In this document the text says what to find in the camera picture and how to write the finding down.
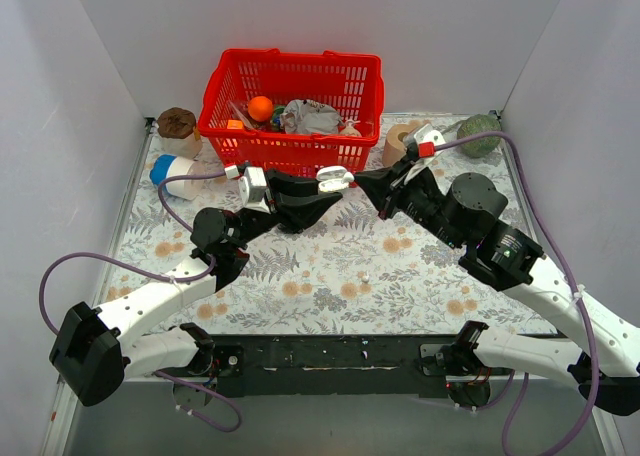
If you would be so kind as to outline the white earbud charging case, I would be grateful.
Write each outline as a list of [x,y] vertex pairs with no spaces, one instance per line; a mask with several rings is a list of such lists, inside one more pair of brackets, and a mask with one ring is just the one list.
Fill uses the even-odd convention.
[[320,169],[316,175],[319,193],[342,192],[355,181],[354,175],[343,166]]

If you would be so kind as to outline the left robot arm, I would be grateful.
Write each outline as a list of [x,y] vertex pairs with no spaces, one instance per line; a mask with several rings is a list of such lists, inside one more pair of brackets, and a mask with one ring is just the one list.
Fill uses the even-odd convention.
[[354,180],[341,166],[323,168],[314,178],[248,165],[225,173],[239,183],[241,209],[200,210],[189,256],[165,274],[149,274],[148,284],[118,300],[74,305],[55,329],[49,360],[83,405],[97,405],[126,379],[157,370],[208,372],[215,344],[204,330],[192,323],[160,334],[153,328],[234,282],[248,263],[249,242],[278,226],[293,233],[313,226]]

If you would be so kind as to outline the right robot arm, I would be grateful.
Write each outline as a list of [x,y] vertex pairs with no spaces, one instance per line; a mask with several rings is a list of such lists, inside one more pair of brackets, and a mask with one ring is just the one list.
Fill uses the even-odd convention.
[[569,279],[542,247],[500,220],[506,197],[485,176],[463,173],[442,193],[431,170],[411,164],[359,172],[355,181],[383,219],[406,214],[453,249],[475,280],[524,304],[562,340],[510,335],[464,324],[454,342],[427,357],[428,368],[469,375],[482,368],[528,372],[596,393],[596,407],[618,416],[639,409],[639,330]]

